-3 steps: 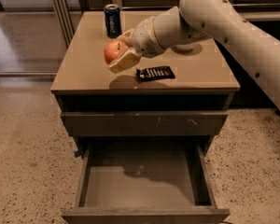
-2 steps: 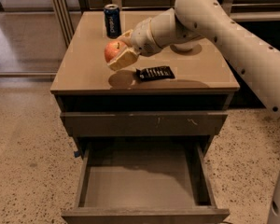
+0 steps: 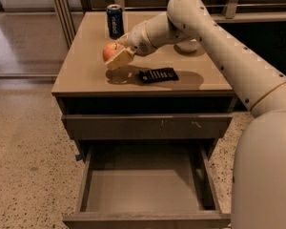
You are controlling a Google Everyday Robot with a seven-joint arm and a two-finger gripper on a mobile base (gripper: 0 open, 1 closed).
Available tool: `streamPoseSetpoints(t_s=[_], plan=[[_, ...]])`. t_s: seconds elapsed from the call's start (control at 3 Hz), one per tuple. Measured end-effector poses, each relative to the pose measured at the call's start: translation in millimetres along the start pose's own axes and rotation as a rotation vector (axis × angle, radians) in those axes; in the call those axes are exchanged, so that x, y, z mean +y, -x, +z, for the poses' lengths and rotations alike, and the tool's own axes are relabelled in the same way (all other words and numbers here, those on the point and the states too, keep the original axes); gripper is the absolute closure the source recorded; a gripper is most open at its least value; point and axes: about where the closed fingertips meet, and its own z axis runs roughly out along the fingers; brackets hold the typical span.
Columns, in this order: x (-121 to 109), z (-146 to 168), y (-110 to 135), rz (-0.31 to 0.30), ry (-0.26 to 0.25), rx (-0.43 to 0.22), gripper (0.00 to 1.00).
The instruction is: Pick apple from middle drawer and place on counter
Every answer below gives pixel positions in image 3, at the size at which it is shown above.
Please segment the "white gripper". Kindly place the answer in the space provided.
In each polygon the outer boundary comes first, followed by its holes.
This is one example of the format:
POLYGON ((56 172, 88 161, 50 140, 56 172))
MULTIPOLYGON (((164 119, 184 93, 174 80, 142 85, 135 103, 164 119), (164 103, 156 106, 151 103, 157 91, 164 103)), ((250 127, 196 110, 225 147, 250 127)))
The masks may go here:
POLYGON ((109 70, 124 67, 131 63, 134 55, 147 56, 156 51, 147 34, 147 22, 143 21, 134 26, 130 32, 119 37, 115 44, 123 48, 109 61, 104 62, 109 70))

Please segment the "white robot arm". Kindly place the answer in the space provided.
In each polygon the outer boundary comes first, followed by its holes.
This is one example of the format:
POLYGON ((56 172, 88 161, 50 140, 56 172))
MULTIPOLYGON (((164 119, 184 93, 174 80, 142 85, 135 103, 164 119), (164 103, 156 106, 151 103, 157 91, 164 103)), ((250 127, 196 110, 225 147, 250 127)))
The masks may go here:
POLYGON ((216 24, 201 0, 170 0, 106 56, 113 70, 194 39, 253 116, 235 149, 232 229, 286 229, 286 76, 216 24))

